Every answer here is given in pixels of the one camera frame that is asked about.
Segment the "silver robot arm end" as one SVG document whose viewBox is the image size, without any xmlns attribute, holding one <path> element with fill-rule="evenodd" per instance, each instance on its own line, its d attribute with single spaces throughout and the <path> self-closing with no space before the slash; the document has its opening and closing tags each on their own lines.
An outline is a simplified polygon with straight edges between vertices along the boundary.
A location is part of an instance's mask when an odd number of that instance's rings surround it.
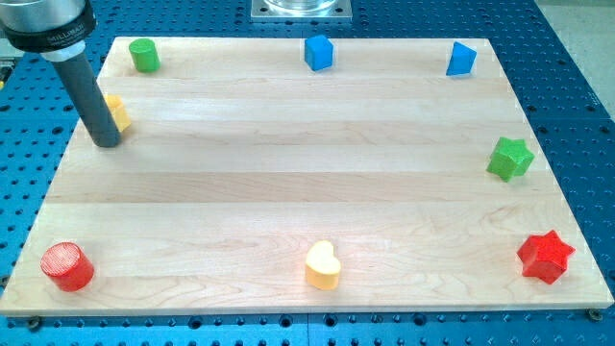
<svg viewBox="0 0 615 346">
<path fill-rule="evenodd" d="M 10 44 L 49 62 L 83 54 L 95 26 L 89 0 L 1 0 L 1 30 Z"/>
</svg>

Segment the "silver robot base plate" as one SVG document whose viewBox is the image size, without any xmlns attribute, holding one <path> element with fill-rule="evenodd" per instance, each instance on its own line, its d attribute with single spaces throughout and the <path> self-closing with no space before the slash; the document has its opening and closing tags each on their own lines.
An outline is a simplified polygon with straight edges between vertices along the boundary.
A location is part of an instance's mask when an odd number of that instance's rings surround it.
<svg viewBox="0 0 615 346">
<path fill-rule="evenodd" d="M 285 20 L 351 20 L 351 0 L 252 0 L 251 19 L 262 22 Z"/>
</svg>

